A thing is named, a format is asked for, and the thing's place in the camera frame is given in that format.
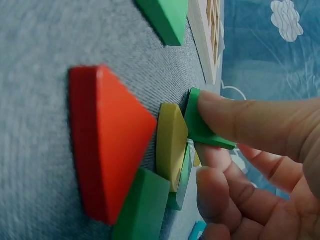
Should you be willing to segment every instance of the green triangle block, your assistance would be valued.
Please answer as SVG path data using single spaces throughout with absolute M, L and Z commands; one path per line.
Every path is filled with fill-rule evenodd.
M 189 0 L 135 1 L 165 45 L 184 44 Z
M 112 231 L 113 240 L 159 239 L 170 182 L 140 168 Z
M 192 160 L 190 153 L 190 145 L 186 144 L 180 182 L 177 192 L 170 192 L 167 205 L 177 211 L 181 211 L 184 205 L 186 192 L 188 188 L 190 173 L 192 169 Z
M 198 98 L 200 92 L 201 90 L 197 88 L 191 88 L 190 91 L 189 100 L 184 115 L 184 120 L 189 129 L 188 138 L 194 142 L 233 150 L 237 144 L 216 135 L 202 119 L 198 110 Z

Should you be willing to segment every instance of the white wooden frame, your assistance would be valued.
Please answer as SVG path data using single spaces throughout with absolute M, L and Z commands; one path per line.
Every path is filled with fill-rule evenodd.
M 217 78 L 220 9 L 219 0 L 189 0 L 188 20 L 208 84 L 216 84 Z

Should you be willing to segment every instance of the toy block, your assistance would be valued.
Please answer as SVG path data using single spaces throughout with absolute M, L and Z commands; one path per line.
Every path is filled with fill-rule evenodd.
M 199 240 L 204 233 L 207 224 L 203 221 L 197 221 L 192 229 L 188 240 Z
M 189 0 L 135 1 L 165 45 L 184 44 Z
M 191 161 L 190 145 L 189 143 L 187 143 L 185 148 L 185 155 L 184 155 L 178 190 L 176 192 L 170 192 L 168 197 L 167 205 L 173 210 L 177 210 L 177 211 L 182 210 L 182 207 L 185 201 L 188 183 L 189 183 L 191 169 L 192 169 L 192 161 Z
M 161 105 L 156 135 L 156 171 L 171 182 L 170 191 L 176 193 L 185 158 L 188 128 L 177 104 Z
M 86 214 L 117 222 L 157 120 L 106 66 L 69 71 L 74 158 Z
M 192 88 L 189 94 L 189 100 L 184 115 L 186 125 L 189 129 L 188 138 L 194 142 L 233 150 L 236 147 L 236 144 L 213 133 L 202 119 L 198 110 L 200 92 L 201 90 Z
M 195 151 L 194 160 L 193 160 L 193 166 L 194 167 L 201 167 L 202 166 L 197 151 Z
M 113 228 L 112 240 L 159 239 L 170 182 L 140 168 Z

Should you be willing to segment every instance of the blue block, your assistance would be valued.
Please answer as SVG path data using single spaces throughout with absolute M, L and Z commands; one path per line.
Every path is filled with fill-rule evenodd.
M 207 224 L 204 221 L 197 221 L 192 229 L 188 240 L 198 240 L 202 236 Z

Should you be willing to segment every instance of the yellow block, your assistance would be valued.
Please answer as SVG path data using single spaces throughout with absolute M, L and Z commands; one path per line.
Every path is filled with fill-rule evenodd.
M 194 166 L 194 167 L 201 167 L 201 166 L 202 166 L 197 151 L 195 151 L 193 166 Z
M 180 107 L 177 104 L 163 103 L 156 136 L 156 171 L 170 181 L 170 192 L 173 193 L 178 190 L 188 133 Z

